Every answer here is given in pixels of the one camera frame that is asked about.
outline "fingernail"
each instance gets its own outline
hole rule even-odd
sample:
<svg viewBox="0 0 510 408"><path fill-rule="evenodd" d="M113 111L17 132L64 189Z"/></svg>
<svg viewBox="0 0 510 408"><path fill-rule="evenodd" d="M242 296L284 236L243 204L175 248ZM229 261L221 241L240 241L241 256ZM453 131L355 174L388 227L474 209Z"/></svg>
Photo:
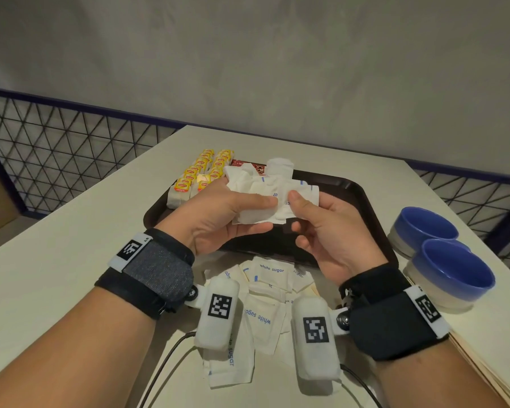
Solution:
<svg viewBox="0 0 510 408"><path fill-rule="evenodd" d="M297 192L296 190L292 190L291 192L289 192L289 200L298 200L300 199L300 193Z"/></svg>

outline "gray fabric strap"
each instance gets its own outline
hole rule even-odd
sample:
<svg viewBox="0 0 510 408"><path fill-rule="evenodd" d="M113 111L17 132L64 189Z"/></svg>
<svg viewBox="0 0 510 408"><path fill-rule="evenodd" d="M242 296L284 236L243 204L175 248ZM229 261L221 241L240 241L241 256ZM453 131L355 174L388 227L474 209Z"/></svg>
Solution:
<svg viewBox="0 0 510 408"><path fill-rule="evenodd" d="M154 240L127 264L123 273L165 299L170 308L176 308L184 302L194 281L190 265Z"/></svg>

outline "table surface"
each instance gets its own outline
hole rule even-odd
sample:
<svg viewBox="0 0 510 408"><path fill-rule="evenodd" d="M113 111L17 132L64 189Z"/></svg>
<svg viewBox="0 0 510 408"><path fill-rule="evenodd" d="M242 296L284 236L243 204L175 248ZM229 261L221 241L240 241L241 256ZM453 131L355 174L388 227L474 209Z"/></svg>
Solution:
<svg viewBox="0 0 510 408"><path fill-rule="evenodd" d="M91 289L117 248L143 230L143 214L204 148L231 148L236 158L259 163L286 157L297 169L353 180L367 193L386 232L408 205L449 219L459 230L459 240L491 267L496 286L467 313L444 316L510 386L510 270L404 161L198 127L181 129L0 247L0 370ZM226 269L244 258L220 252L199 258L195 277L205 268ZM406 261L400 258L400 264L404 267ZM318 282L320 291L328 292L323 285ZM196 311L188 308L158 323L129 406L136 406L163 352L166 355L196 323ZM356 359L354 352L347 356ZM372 406L362 388L347 379L331 396L307 396L299 391L291 368L259 353L251 384L210 390L199 352L186 343L175 352L156 388L164 382L156 408L171 403L225 408L239 402L245 407L319 406L323 401L325 406L358 406L355 400Z"/></svg>

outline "human hand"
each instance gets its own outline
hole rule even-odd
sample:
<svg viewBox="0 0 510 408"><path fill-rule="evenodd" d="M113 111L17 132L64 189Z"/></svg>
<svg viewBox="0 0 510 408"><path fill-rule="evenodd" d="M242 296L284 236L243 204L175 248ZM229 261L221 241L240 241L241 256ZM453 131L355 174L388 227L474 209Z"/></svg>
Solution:
<svg viewBox="0 0 510 408"><path fill-rule="evenodd" d="M300 233L296 245L311 253L325 277L337 285L387 263L355 207L319 192L319 206L292 190L288 195L292 212L309 224L292 224Z"/></svg>
<svg viewBox="0 0 510 408"><path fill-rule="evenodd" d="M270 209L278 204L273 196L232 192L228 179L211 182L204 191L189 199L155 227L176 238L195 254L211 253L237 236L264 233L272 223L232 225L241 211Z"/></svg>

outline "gray wall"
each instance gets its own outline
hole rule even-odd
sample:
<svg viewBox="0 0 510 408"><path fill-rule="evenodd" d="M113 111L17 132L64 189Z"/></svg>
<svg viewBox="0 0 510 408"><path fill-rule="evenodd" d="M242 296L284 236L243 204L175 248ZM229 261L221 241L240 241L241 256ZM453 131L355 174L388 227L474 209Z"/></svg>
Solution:
<svg viewBox="0 0 510 408"><path fill-rule="evenodd" d="M0 88L510 174L510 0L0 0Z"/></svg>

